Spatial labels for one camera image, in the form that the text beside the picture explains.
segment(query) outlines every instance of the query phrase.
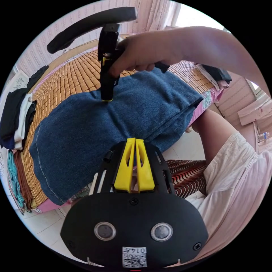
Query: denim fabric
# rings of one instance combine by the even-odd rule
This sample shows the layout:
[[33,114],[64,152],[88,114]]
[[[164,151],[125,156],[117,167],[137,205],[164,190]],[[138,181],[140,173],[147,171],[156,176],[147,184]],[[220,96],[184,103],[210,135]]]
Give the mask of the denim fabric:
[[162,152],[183,134],[202,96],[159,69],[120,78],[110,103],[100,91],[75,94],[41,121],[30,146],[45,195],[61,205],[92,182],[105,153],[136,137]]

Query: pink bedsheet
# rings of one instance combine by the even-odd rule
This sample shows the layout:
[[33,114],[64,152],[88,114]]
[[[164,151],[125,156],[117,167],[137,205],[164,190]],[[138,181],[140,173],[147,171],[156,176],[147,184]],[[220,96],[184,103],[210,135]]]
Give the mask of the pink bedsheet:
[[191,122],[189,123],[189,126],[214,102],[218,102],[221,98],[223,93],[223,90],[217,91],[215,87],[212,87],[207,92],[204,92],[202,94],[204,100],[201,101],[201,103],[197,106],[193,113],[193,117],[191,119]]

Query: yellow bracket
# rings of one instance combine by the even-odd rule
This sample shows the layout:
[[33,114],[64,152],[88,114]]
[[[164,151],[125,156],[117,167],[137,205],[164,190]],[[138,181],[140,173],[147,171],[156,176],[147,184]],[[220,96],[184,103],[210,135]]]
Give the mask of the yellow bracket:
[[115,179],[116,190],[131,191],[133,161],[134,161],[135,138],[127,139],[120,166]]
[[153,191],[155,188],[144,140],[129,138],[122,155],[114,187],[117,191],[131,192],[134,149],[136,148],[137,182],[140,192]]
[[142,191],[152,191],[155,188],[155,184],[146,149],[144,146],[144,140],[136,139],[135,143],[137,161],[137,182],[139,193]]

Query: white shirt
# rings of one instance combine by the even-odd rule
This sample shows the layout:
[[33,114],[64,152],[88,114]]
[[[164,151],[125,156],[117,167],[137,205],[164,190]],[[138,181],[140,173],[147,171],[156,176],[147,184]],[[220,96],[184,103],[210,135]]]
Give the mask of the white shirt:
[[186,200],[198,209],[209,238],[198,256],[190,262],[224,248],[249,223],[270,183],[272,153],[263,151],[258,155],[236,132],[208,165],[204,176],[207,196],[198,191]]

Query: qr code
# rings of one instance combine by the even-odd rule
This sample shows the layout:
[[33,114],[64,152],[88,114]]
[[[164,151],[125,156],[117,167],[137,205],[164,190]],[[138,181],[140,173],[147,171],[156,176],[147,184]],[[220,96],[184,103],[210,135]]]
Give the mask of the qr code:
[[147,267],[146,248],[123,247],[123,267]]

